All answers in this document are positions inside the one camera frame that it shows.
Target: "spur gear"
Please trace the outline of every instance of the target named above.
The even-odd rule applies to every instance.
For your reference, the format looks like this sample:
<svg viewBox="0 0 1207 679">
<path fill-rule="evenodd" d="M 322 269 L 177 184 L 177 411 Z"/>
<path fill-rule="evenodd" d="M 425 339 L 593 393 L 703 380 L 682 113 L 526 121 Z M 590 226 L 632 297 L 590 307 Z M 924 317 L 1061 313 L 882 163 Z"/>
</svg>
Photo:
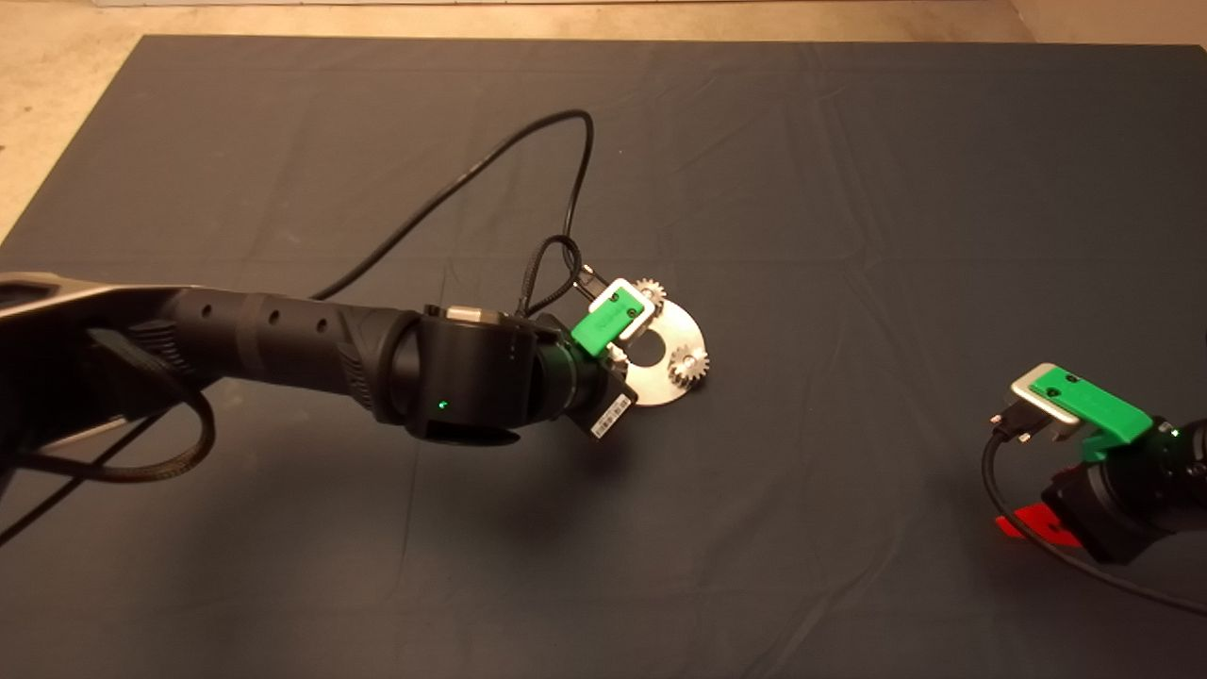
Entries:
<svg viewBox="0 0 1207 679">
<path fill-rule="evenodd" d="M 653 277 L 641 277 L 632 286 L 654 303 L 654 309 L 661 310 L 663 302 L 666 299 L 666 288 L 663 287 L 661 282 L 658 282 Z"/>
<path fill-rule="evenodd" d="M 704 347 L 680 347 L 671 352 L 669 369 L 671 380 L 687 390 L 709 374 L 709 353 Z"/>
</svg>

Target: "red object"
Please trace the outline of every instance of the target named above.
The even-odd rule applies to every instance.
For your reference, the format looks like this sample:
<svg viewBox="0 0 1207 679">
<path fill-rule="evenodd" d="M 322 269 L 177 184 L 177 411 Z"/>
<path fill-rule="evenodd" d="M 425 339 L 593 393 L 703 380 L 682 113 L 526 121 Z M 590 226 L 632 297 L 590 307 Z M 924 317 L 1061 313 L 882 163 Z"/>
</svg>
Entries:
<svg viewBox="0 0 1207 679">
<path fill-rule="evenodd" d="M 1027 525 L 1028 528 L 1039 534 L 1050 545 L 1061 545 L 1065 548 L 1080 548 L 1081 543 L 1075 535 L 1065 529 L 1061 525 L 1060 519 L 1053 514 L 1053 510 L 1043 504 L 1036 503 L 1033 505 L 1027 505 L 1014 510 L 1014 516 L 1019 517 L 1020 521 Z M 999 516 L 995 520 L 997 527 L 1002 529 L 1002 533 L 1011 538 L 1022 538 L 1022 533 L 1019 533 L 1010 522 L 1005 520 L 1004 516 Z"/>
</svg>

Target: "black cable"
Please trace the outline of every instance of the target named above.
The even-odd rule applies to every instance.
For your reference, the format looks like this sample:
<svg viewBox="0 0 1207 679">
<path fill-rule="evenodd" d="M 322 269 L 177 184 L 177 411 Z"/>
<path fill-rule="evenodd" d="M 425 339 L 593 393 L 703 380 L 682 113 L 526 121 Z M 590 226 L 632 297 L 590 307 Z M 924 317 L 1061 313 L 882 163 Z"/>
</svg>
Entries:
<svg viewBox="0 0 1207 679">
<path fill-rule="evenodd" d="M 989 493 L 990 501 L 997 509 L 998 515 L 1005 517 L 1005 521 L 1010 523 L 1021 533 L 1032 545 L 1039 548 L 1048 556 L 1055 558 L 1056 561 L 1063 563 L 1065 566 L 1078 570 L 1095 580 L 1109 585 L 1116 590 L 1127 592 L 1129 595 L 1135 595 L 1137 597 L 1164 604 L 1178 610 L 1184 610 L 1186 613 L 1193 613 L 1195 615 L 1207 616 L 1207 604 L 1193 599 L 1185 599 L 1173 595 L 1167 595 L 1158 590 L 1150 590 L 1143 585 L 1137 585 L 1131 580 L 1124 580 L 1123 578 L 1116 578 L 1109 573 L 1101 570 L 1092 564 L 1084 562 L 1079 558 L 1071 557 L 1065 552 L 1057 550 L 1055 546 L 1048 544 L 1043 538 L 1039 537 L 1030 526 L 1024 523 L 1019 517 L 1014 515 L 1013 511 L 1007 507 L 1005 499 L 1002 497 L 1002 491 L 997 487 L 997 473 L 995 470 L 995 462 L 997 461 L 997 450 L 1009 440 L 1002 432 L 993 432 L 989 441 L 985 444 L 985 453 L 981 456 L 981 481 L 985 484 L 985 492 Z"/>
<path fill-rule="evenodd" d="M 532 299 L 532 291 L 536 287 L 537 274 L 541 271 L 541 261 L 544 258 L 546 250 L 548 250 L 549 245 L 553 245 L 554 242 L 561 245 L 562 252 L 570 259 L 570 275 L 565 281 L 562 281 L 561 285 L 558 286 L 556 289 L 540 302 L 532 304 L 530 302 Z M 562 294 L 568 292 L 575 286 L 575 282 L 578 280 L 578 271 L 582 270 L 582 268 L 583 252 L 578 248 L 578 244 L 575 242 L 573 238 L 559 233 L 542 240 L 541 244 L 537 245 L 536 251 L 532 252 L 532 257 L 529 259 L 529 264 L 524 269 L 524 280 L 520 282 L 520 300 L 515 306 L 515 315 L 529 317 L 536 311 L 560 299 Z"/>
<path fill-rule="evenodd" d="M 441 206 L 444 200 L 448 200 L 454 193 L 460 191 L 465 185 L 473 180 L 473 177 L 482 174 L 484 169 L 491 165 L 500 156 L 507 152 L 508 148 L 524 140 L 535 131 L 540 131 L 547 127 L 554 125 L 559 122 L 567 119 L 581 119 L 583 121 L 585 134 L 583 136 L 583 154 L 578 160 L 578 172 L 575 175 L 575 185 L 570 189 L 570 203 L 566 205 L 566 218 L 561 227 L 562 235 L 570 235 L 570 229 L 575 222 L 575 207 L 578 205 L 578 193 L 582 191 L 583 180 L 587 177 L 587 168 L 591 162 L 591 148 L 595 145 L 595 121 L 591 115 L 587 111 L 578 109 L 570 109 L 566 111 L 560 111 L 544 116 L 540 119 L 532 121 L 524 125 L 519 130 L 512 133 L 511 136 L 503 139 L 497 146 L 495 146 L 489 153 L 486 153 L 480 160 L 474 163 L 468 170 L 461 176 L 453 180 L 451 183 L 441 188 L 435 195 L 428 198 L 422 205 L 415 210 L 407 221 L 402 222 L 393 233 L 385 238 L 377 247 L 373 248 L 363 259 L 361 259 L 356 265 L 354 265 L 348 273 L 336 279 L 334 282 L 327 285 L 322 289 L 315 292 L 310 295 L 311 299 L 327 299 L 333 294 L 340 292 L 352 282 L 355 282 L 360 276 L 365 275 L 374 264 L 377 264 L 381 257 L 384 257 L 390 250 L 395 247 L 408 233 L 412 232 L 424 218 L 432 213 L 436 207 Z M 570 265 L 570 254 L 566 254 L 566 265 Z"/>
<path fill-rule="evenodd" d="M 59 474 L 84 481 L 145 484 L 180 476 L 205 460 L 205 456 L 214 447 L 216 439 L 214 410 L 210 409 L 210 403 L 205 400 L 205 396 L 199 390 L 194 390 L 177 380 L 171 368 L 163 359 L 147 353 L 134 343 L 130 343 L 121 332 L 107 328 L 94 328 L 89 329 L 88 334 L 97 345 L 124 362 L 141 377 L 154 384 L 158 388 L 192 409 L 202 423 L 202 433 L 197 443 L 170 460 L 142 467 L 98 467 L 41 453 L 6 455 L 0 457 L 0 466 Z"/>
<path fill-rule="evenodd" d="M 134 426 L 133 429 L 130 429 L 124 435 L 122 435 L 121 439 L 118 439 L 117 441 L 115 441 L 111 446 L 109 446 L 107 449 L 105 449 L 104 452 L 101 452 L 99 456 L 97 456 L 95 458 L 93 458 L 93 461 L 91 463 L 92 467 L 103 466 L 106 462 L 109 462 L 110 460 L 112 460 L 112 457 L 116 456 L 117 453 L 122 452 L 122 450 L 126 449 L 126 446 L 129 446 L 130 444 L 134 443 L 135 439 L 138 439 L 139 437 L 141 437 L 144 432 L 146 432 L 147 429 L 151 429 L 151 427 L 154 423 L 159 422 L 159 418 L 162 418 L 162 417 L 163 417 L 163 415 L 154 415 L 154 416 L 151 416 L 148 418 L 145 418 L 142 422 L 139 422 L 136 426 Z M 45 515 L 46 513 L 48 513 L 52 509 L 54 509 L 54 505 L 57 505 L 57 504 L 62 503 L 64 499 L 66 499 L 66 497 L 70 496 L 76 488 L 78 488 L 80 486 L 82 486 L 84 481 L 87 481 L 87 480 L 83 479 L 83 478 L 80 478 L 80 476 L 72 478 L 70 481 L 68 481 L 63 486 L 59 486 L 59 488 L 57 491 L 54 491 L 53 493 L 51 493 L 49 496 L 47 496 L 41 503 L 37 503 L 37 507 L 35 507 L 34 509 L 27 511 L 24 515 L 22 515 L 21 519 L 18 519 L 17 521 L 12 522 L 8 526 L 8 528 L 5 528 L 4 532 L 0 533 L 0 548 L 7 545 L 17 535 L 21 535 L 21 533 L 23 531 L 25 531 L 35 521 L 37 521 L 39 519 L 41 519 L 42 515 Z"/>
</svg>

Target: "beige floor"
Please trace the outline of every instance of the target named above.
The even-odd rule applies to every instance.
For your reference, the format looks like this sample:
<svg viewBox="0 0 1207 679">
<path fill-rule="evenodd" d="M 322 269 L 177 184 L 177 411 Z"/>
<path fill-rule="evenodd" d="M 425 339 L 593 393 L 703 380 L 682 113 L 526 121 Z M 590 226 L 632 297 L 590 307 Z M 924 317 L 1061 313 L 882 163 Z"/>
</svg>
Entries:
<svg viewBox="0 0 1207 679">
<path fill-rule="evenodd" d="M 0 0 L 0 238 L 148 33 L 1207 43 L 1205 0 L 93 7 Z"/>
</svg>

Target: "barcode label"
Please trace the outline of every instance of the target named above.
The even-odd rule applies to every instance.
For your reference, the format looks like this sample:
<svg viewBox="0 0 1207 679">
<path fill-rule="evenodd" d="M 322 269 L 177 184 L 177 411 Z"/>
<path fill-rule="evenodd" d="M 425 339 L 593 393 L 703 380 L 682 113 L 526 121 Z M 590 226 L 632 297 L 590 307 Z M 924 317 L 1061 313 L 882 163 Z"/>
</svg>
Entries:
<svg viewBox="0 0 1207 679">
<path fill-rule="evenodd" d="M 632 399 L 628 396 L 620 394 L 617 397 L 616 400 L 612 402 L 612 405 L 604 411 L 604 415 L 595 421 L 595 426 L 591 427 L 591 435 L 596 439 L 602 439 L 604 435 L 607 434 L 607 431 L 612 429 L 616 421 L 620 420 L 620 416 L 624 415 L 624 411 L 629 410 L 629 406 L 631 405 Z"/>
</svg>

